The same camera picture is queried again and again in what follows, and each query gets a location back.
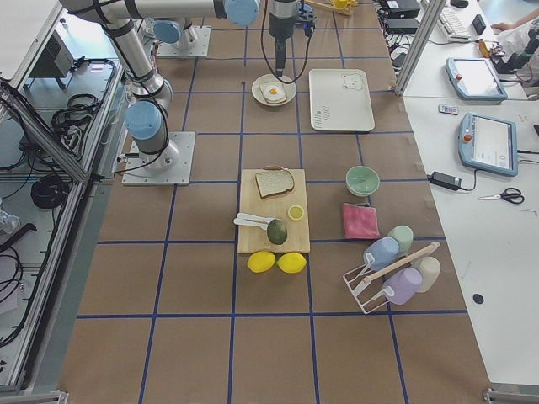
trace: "metal mounting plate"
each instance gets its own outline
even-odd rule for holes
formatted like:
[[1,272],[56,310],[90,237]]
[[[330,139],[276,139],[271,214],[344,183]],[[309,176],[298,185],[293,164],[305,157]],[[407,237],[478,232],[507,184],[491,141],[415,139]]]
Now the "metal mounting plate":
[[210,48],[211,27],[194,27],[199,39],[195,46],[187,50],[180,50],[170,44],[159,44],[157,57],[182,58],[182,57],[206,57]]
[[[124,173],[121,182],[124,185],[189,185],[191,175],[191,165],[193,162],[193,152],[195,151],[194,132],[170,132],[170,141],[173,141],[179,150],[180,160],[170,169],[161,173],[152,173],[143,168]],[[138,153],[135,142],[131,143],[130,153]],[[130,159],[125,165],[126,169],[141,165],[141,161],[136,158]]]

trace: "remote control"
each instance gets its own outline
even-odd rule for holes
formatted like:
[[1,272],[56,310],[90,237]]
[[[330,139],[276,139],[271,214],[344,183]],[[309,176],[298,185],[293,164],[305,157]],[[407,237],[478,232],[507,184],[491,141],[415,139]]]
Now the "remote control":
[[438,105],[438,111],[442,114],[458,115],[458,108],[455,105]]

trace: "cutting board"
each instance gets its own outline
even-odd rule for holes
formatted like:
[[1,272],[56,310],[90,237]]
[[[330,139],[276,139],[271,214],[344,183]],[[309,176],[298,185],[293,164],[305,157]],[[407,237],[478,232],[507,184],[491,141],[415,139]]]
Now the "cutting board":
[[[294,178],[294,189],[283,195],[260,198],[254,174],[264,170],[242,170],[242,182],[239,194],[239,211],[263,217],[275,217],[285,222],[288,238],[284,244],[275,245],[268,240],[266,232],[259,227],[240,226],[237,242],[237,252],[240,254],[257,251],[273,253],[309,253],[309,220],[307,213],[307,191],[305,188],[305,171],[289,170]],[[300,205],[305,215],[300,221],[293,221],[286,212],[292,205]]]

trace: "purple cup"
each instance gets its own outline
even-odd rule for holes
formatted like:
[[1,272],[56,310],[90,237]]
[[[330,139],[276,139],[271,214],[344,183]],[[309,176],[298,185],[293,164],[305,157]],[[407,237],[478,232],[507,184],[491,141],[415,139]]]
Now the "purple cup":
[[390,279],[384,282],[383,289],[390,287],[393,291],[393,296],[384,293],[387,299],[396,305],[403,305],[418,291],[423,277],[421,273],[412,267],[401,269],[395,273]]
[[374,263],[370,266],[373,271],[379,271],[387,265],[395,261],[398,254],[399,245],[397,240],[392,237],[383,237],[380,240],[373,242],[363,252],[363,262],[368,264],[367,253],[372,254]]

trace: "avocado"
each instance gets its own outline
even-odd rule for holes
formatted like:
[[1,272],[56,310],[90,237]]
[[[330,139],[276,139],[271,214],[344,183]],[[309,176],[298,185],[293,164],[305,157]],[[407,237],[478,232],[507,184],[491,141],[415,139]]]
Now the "avocado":
[[285,223],[279,219],[273,219],[268,224],[267,234],[269,241],[272,244],[277,245],[284,243],[288,237],[288,231],[286,230]]

